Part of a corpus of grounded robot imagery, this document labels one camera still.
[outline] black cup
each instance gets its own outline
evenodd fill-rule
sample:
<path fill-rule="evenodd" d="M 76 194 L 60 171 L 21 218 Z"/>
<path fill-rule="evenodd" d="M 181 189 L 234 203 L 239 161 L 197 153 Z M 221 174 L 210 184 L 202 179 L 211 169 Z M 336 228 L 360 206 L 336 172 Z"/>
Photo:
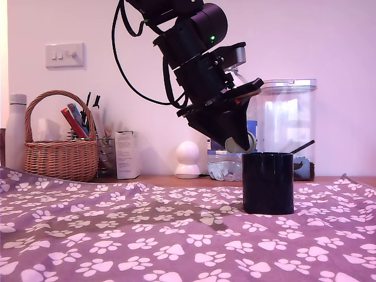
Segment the black cup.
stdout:
<path fill-rule="evenodd" d="M 244 154 L 244 211 L 250 214 L 293 214 L 293 179 L 293 154 Z"/>

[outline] wicker basket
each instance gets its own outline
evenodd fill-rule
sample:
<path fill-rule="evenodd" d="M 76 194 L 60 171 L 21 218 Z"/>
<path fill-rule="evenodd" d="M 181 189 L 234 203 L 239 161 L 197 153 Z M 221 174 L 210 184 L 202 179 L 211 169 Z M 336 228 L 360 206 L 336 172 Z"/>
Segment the wicker basket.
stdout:
<path fill-rule="evenodd" d="M 90 124 L 89 140 L 64 140 L 34 142 L 31 131 L 31 113 L 44 98 L 63 95 L 72 98 L 83 108 Z M 98 169 L 96 132 L 92 114 L 76 95 L 62 90 L 52 90 L 39 95 L 30 103 L 25 116 L 25 171 L 59 179 L 87 182 Z"/>

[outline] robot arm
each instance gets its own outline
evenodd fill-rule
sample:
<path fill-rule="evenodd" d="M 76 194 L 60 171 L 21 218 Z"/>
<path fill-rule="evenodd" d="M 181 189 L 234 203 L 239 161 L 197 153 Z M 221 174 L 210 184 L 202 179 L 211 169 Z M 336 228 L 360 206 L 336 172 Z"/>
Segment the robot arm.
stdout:
<path fill-rule="evenodd" d="M 225 72 L 245 63 L 245 42 L 208 52 L 226 36 L 227 18 L 224 12 L 217 5 L 204 4 L 202 0 L 126 1 L 143 15 L 140 31 L 132 31 L 123 0 L 119 2 L 114 23 L 120 11 L 132 36 L 141 35 L 143 24 L 158 34 L 153 43 L 163 54 L 164 85 L 170 104 L 180 109 L 177 115 L 185 117 L 189 126 L 222 146 L 232 138 L 245 151 L 249 150 L 246 111 L 250 98 L 260 93 L 263 81 L 258 78 L 235 88 L 233 77 Z M 172 28 L 166 31 L 159 29 L 158 25 L 174 18 L 176 22 Z M 121 70 L 115 48 L 114 53 Z M 184 89 L 182 105 L 178 103 L 179 99 L 174 100 L 169 66 Z M 187 105 L 188 98 L 192 105 Z"/>

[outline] black cable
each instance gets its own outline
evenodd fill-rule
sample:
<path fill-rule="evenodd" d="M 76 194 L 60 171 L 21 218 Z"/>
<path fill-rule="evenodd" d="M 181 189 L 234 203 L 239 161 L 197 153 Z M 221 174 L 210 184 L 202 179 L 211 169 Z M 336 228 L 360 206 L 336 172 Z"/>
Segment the black cable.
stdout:
<path fill-rule="evenodd" d="M 188 95 L 183 93 L 183 95 L 185 95 L 186 98 L 182 105 L 178 103 L 180 98 L 177 101 L 174 100 L 174 94 L 172 91 L 171 80 L 170 80 L 169 62 L 166 56 L 163 56 L 163 79 L 164 79 L 164 88 L 166 89 L 167 98 L 170 101 L 170 103 L 177 109 L 184 109 L 188 105 Z"/>
<path fill-rule="evenodd" d="M 115 57 L 115 61 L 116 61 L 116 64 L 118 65 L 118 68 L 120 70 L 120 73 L 122 74 L 123 76 L 123 79 L 125 80 L 125 82 L 128 84 L 128 86 L 131 88 L 131 90 L 133 90 L 137 95 L 139 95 L 140 97 L 144 98 L 145 100 L 148 100 L 149 102 L 153 102 L 155 104 L 158 104 L 158 105 L 164 105 L 164 106 L 169 106 L 171 105 L 171 103 L 165 103 L 165 102 L 159 102 L 159 101 L 156 101 L 156 100 L 153 100 L 149 97 L 146 97 L 145 95 L 142 95 L 139 91 L 137 91 L 136 88 L 134 88 L 132 86 L 132 84 L 130 84 L 128 78 L 126 77 L 126 75 L 124 74 L 124 71 L 122 69 L 122 66 L 119 62 L 119 58 L 117 57 L 118 56 L 118 53 L 116 51 L 116 45 L 115 45 L 115 28 L 116 28 L 116 21 L 117 21 L 117 18 L 119 16 L 119 11 L 120 11 L 120 7 L 121 7 L 121 2 L 123 2 L 123 0 L 120 0 L 119 1 L 119 4 L 117 5 L 116 7 L 116 11 L 115 11 L 115 16 L 113 18 L 113 22 L 112 22 L 112 31 L 111 31 L 111 40 L 112 40 L 112 51 L 113 51 L 113 56 Z M 176 102 L 178 102 L 182 97 L 184 96 L 184 93 L 176 100 Z"/>

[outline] wooden table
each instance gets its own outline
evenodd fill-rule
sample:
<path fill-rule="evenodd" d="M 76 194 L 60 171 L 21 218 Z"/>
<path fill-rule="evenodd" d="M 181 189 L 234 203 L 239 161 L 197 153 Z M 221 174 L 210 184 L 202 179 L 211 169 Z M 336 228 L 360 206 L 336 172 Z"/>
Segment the wooden table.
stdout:
<path fill-rule="evenodd" d="M 314 182 L 329 183 L 333 182 L 340 177 L 338 176 L 318 176 Z M 371 187 L 376 187 L 376 177 L 350 177 L 360 184 L 366 184 Z M 136 179 L 118 180 L 115 177 L 95 178 L 93 183 L 129 183 L 129 182 L 142 182 L 150 183 L 155 186 L 162 187 L 218 187 L 218 186 L 234 186 L 242 187 L 242 182 L 228 182 L 217 181 L 210 177 L 200 177 L 197 179 L 179 179 L 177 176 L 156 176 L 156 175 L 141 175 Z"/>

